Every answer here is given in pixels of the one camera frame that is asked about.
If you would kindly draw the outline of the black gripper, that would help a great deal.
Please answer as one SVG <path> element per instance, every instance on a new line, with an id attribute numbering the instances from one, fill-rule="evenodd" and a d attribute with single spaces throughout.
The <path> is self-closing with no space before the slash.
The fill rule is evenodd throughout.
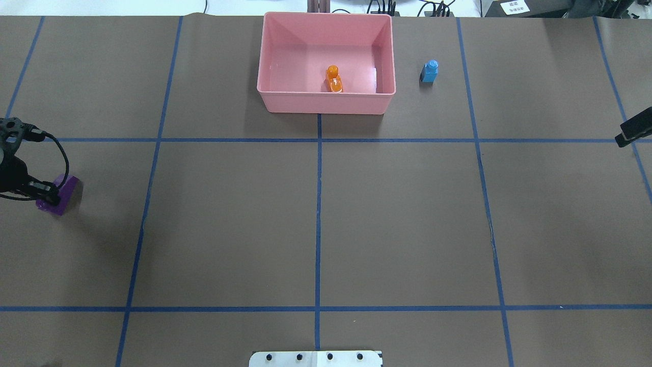
<path id="1" fill-rule="evenodd" d="M 1 164 L 1 193 L 23 194 L 36 200 L 59 200 L 59 188 L 52 182 L 31 180 L 23 160 L 3 153 Z"/>

